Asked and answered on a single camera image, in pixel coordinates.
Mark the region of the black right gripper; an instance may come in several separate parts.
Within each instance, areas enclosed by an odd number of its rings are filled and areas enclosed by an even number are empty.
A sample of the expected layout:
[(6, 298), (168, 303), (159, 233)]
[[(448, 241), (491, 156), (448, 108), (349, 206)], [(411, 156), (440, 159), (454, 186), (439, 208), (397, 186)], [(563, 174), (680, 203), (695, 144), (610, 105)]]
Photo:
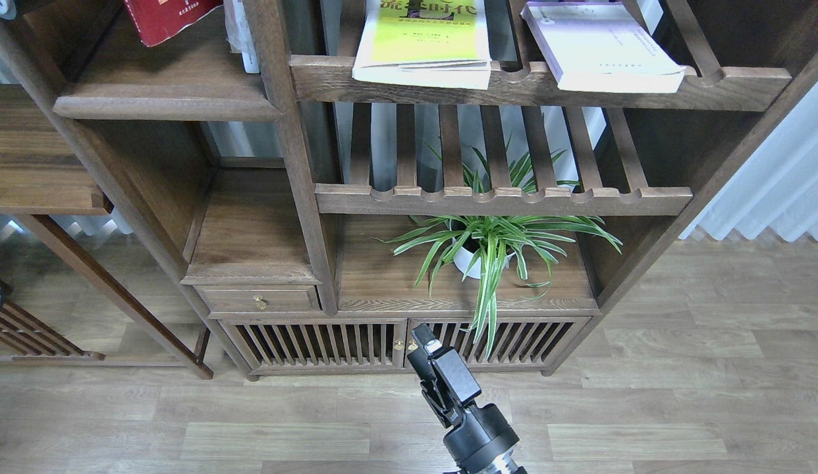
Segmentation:
[(519, 471), (512, 451), (520, 441), (493, 403), (479, 408), (481, 388), (463, 358), (445, 347), (424, 323), (412, 329), (418, 348), (408, 356), (422, 395), (442, 426), (453, 428), (443, 444), (461, 471)]

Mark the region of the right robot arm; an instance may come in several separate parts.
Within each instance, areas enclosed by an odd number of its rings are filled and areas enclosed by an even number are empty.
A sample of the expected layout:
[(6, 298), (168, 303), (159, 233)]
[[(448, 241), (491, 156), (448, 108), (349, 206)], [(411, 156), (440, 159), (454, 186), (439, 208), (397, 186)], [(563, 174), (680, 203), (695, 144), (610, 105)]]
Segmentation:
[(408, 355), (426, 399), (440, 423), (443, 436), (460, 473), (524, 473), (512, 459), (518, 443), (514, 429), (493, 403), (478, 407), (481, 387), (463, 358), (445, 347), (426, 324), (412, 330), (418, 349)]

